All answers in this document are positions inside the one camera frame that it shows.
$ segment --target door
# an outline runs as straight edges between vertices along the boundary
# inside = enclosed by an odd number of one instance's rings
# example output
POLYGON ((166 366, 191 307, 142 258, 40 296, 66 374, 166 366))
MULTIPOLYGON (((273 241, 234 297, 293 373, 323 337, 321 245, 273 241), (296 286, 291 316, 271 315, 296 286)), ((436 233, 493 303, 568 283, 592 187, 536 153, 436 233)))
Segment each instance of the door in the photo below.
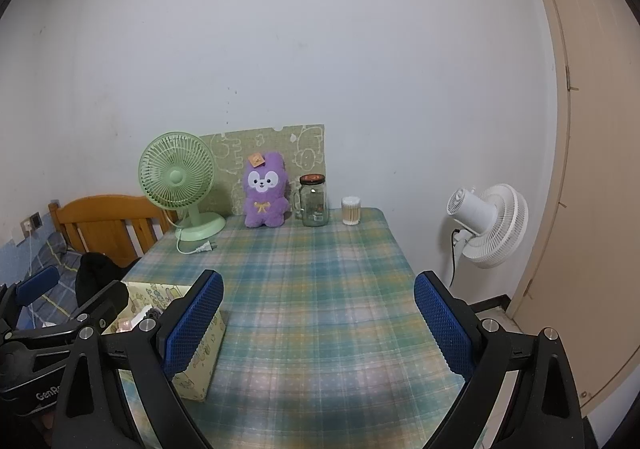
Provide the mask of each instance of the door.
POLYGON ((566 166, 514 320, 525 333, 558 330, 586 413, 640 346, 640 26, 624 0, 553 2, 568 64, 566 166))

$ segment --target purple plush toy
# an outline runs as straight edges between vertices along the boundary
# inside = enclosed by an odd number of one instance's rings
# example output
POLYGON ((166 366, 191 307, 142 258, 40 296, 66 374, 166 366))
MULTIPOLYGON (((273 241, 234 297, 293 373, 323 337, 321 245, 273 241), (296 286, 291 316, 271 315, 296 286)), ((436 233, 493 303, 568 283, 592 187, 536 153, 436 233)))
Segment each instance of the purple plush toy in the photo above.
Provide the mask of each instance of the purple plush toy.
POLYGON ((247 163, 242 187, 246 198, 244 212, 247 227, 280 227, 284 223, 284 213, 289 210, 289 201, 284 198, 287 172, 284 160, 278 152, 266 153, 264 164, 254 168, 247 163))

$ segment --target yellow box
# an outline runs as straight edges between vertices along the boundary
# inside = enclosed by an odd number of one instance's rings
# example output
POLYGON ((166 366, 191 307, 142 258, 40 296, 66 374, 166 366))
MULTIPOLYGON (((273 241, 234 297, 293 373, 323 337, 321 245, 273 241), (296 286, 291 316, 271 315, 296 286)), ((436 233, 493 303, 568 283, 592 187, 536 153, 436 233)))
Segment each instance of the yellow box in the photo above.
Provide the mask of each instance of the yellow box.
MULTIPOLYGON (((125 285, 129 290, 127 307, 120 312, 117 319, 107 327, 103 334, 115 333, 116 323, 119 320, 133 319, 148 304, 166 309, 169 303, 184 296, 191 288, 184 285, 160 285, 159 283, 137 283, 134 281, 125 281, 125 285)), ((198 349, 193 354, 189 366, 185 371, 176 373, 172 381, 178 395, 183 399, 202 402, 207 396, 225 328, 220 310, 218 310, 202 337, 198 349)), ((133 382, 130 371, 121 371, 120 375, 123 379, 133 382)))

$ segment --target green desk fan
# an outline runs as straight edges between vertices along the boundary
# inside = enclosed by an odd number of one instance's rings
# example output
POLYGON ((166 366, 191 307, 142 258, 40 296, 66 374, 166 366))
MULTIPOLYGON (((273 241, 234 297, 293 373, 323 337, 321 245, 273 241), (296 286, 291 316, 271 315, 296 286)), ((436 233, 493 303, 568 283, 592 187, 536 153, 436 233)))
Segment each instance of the green desk fan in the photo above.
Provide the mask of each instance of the green desk fan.
POLYGON ((198 210, 198 203, 211 191, 215 170, 207 144, 182 132, 154 139, 142 153, 138 174, 145 196, 162 209, 188 211, 177 224, 178 240, 199 241, 225 227, 218 213, 198 210))

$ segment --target table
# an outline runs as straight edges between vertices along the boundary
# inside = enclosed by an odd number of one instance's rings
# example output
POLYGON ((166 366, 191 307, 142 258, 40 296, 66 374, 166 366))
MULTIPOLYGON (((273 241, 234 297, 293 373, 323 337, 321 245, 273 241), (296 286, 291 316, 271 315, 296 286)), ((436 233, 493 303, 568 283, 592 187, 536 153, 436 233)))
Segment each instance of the table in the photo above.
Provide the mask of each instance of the table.
MULTIPOLYGON (((380 210, 363 209, 356 226, 333 212, 318 228, 290 218, 247 229, 231 217, 215 241, 182 255, 165 235, 126 277, 223 276, 226 333, 207 399, 185 401, 214 449, 424 445, 463 379, 415 306, 414 273, 380 210)), ((134 386, 126 392, 153 445, 134 386)))

